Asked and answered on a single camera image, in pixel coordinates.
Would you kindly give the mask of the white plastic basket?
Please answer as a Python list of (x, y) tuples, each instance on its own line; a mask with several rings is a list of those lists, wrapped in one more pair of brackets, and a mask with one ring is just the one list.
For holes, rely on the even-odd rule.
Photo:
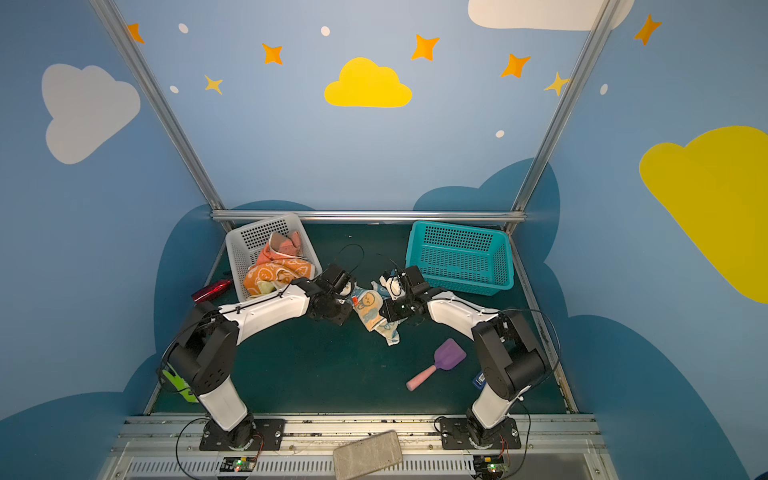
[(313, 265), (310, 278), (314, 278), (322, 271), (322, 266), (302, 222), (295, 213), (288, 212), (251, 223), (236, 228), (226, 235), (225, 243), (234, 288), (240, 301), (250, 297), (245, 286), (247, 272), (256, 264), (258, 254), (268, 244), (271, 235), (280, 233), (287, 236), (294, 231), (298, 233), (301, 240), (303, 248), (301, 258)]

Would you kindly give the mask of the orange bunny pattern towel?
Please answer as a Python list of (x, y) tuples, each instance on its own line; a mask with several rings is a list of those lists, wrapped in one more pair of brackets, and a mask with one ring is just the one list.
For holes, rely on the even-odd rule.
[(311, 279), (315, 266), (303, 259), (274, 260), (253, 265), (243, 280), (247, 298), (259, 297), (284, 288), (298, 278)]

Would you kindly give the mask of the blue bunny pattern towel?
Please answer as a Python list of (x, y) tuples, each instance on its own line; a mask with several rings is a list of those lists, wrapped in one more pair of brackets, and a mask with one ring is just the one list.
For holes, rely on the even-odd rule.
[(377, 332), (386, 340), (388, 346), (394, 346), (400, 343), (398, 326), (402, 320), (389, 321), (380, 313), (384, 301), (390, 298), (391, 296), (385, 287), (372, 282), (370, 289), (356, 286), (352, 290), (348, 302), (352, 305), (367, 331)]

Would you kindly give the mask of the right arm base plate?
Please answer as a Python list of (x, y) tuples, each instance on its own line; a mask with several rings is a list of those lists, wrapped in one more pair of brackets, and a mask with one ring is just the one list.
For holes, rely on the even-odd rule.
[(474, 418), (439, 416), (433, 422), (444, 450), (518, 450), (522, 448), (517, 423), (505, 418), (500, 424), (485, 428)]

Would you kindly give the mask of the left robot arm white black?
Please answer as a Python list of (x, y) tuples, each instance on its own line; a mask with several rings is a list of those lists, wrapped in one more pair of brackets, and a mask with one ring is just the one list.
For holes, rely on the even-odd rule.
[(238, 347), (281, 322), (310, 315), (344, 322), (351, 312), (346, 298), (354, 278), (300, 278), (264, 297), (229, 306), (208, 302), (193, 308), (161, 360), (180, 376), (225, 433), (250, 429), (251, 415), (232, 380)]

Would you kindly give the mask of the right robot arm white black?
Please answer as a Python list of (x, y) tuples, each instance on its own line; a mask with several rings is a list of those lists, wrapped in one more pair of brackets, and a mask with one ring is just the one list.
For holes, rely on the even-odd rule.
[(512, 405), (554, 370), (522, 309), (486, 308), (442, 288), (419, 286), (386, 299), (379, 313), (388, 321), (423, 315), (473, 341), (485, 378), (467, 413), (478, 438), (498, 431)]

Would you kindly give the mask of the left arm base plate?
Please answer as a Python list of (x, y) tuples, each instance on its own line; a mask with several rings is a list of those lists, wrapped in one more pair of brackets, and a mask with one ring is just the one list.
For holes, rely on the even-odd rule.
[(281, 418), (254, 419), (247, 416), (232, 430), (225, 431), (214, 420), (203, 429), (201, 451), (277, 451), (281, 447), (286, 421)]

